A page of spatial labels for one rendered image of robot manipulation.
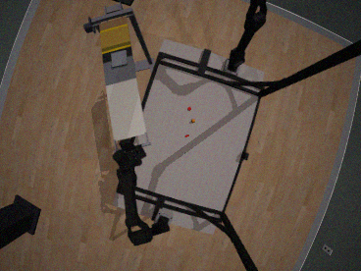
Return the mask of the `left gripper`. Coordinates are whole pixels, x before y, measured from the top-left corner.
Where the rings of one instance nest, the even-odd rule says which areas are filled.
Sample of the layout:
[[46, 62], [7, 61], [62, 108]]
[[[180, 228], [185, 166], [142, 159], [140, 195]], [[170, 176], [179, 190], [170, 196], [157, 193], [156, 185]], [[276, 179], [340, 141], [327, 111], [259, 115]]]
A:
[[141, 160], [138, 160], [137, 163], [136, 163], [135, 158], [133, 158], [133, 156], [132, 156], [131, 151], [132, 151], [133, 149], [135, 150], [135, 147], [134, 147], [134, 144], [133, 144], [133, 142], [131, 141], [130, 138], [124, 139], [124, 140], [120, 140], [119, 145], [120, 145], [121, 149], [124, 149], [124, 150], [125, 150], [125, 153], [126, 153], [126, 155], [128, 156], [129, 160], [134, 161], [135, 166], [140, 166], [140, 165], [142, 164], [142, 161], [141, 161]]

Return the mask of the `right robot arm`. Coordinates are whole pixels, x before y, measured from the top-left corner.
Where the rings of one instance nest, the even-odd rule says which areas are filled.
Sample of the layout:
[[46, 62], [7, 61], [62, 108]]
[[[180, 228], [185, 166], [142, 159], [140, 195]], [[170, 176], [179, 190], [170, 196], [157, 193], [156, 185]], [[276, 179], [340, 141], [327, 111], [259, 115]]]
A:
[[[260, 5], [262, 4], [262, 5]], [[260, 6], [260, 11], [255, 13], [258, 6]], [[254, 33], [263, 26], [266, 22], [266, 15], [267, 15], [267, 6], [266, 0], [250, 0], [250, 6], [246, 13], [246, 20], [244, 23], [244, 33], [243, 36], [237, 45], [236, 49], [233, 49], [230, 54], [230, 60], [228, 69], [231, 72], [235, 72], [239, 65], [245, 62], [244, 55], [245, 49], [249, 44], [251, 38], [253, 37]], [[241, 60], [239, 62], [239, 60]]]

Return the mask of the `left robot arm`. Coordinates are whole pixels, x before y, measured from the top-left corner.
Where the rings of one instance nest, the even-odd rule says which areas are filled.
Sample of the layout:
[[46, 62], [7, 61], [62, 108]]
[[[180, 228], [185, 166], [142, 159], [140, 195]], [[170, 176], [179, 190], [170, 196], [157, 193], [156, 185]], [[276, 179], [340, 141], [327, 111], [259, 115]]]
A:
[[[141, 152], [140, 152], [141, 150]], [[139, 152], [139, 154], [138, 154]], [[131, 151], [135, 161], [138, 161], [146, 157], [146, 153], [142, 147], [137, 147]], [[117, 177], [120, 182], [120, 187], [124, 190], [125, 209], [126, 209], [126, 226], [128, 228], [128, 237], [133, 245], [140, 245], [150, 243], [156, 233], [163, 234], [170, 231], [168, 225], [169, 218], [161, 216], [158, 219], [158, 223], [152, 224], [152, 228], [149, 228], [148, 224], [140, 220], [137, 213], [135, 188], [137, 185], [137, 175], [134, 171], [135, 163], [129, 160], [125, 152], [120, 149], [113, 154], [113, 159], [120, 165], [117, 169]], [[123, 173], [124, 174], [121, 174]], [[167, 221], [166, 221], [167, 219]], [[131, 227], [138, 226], [141, 230], [132, 231]], [[154, 228], [157, 227], [157, 228]], [[152, 229], [152, 230], [151, 230]]]

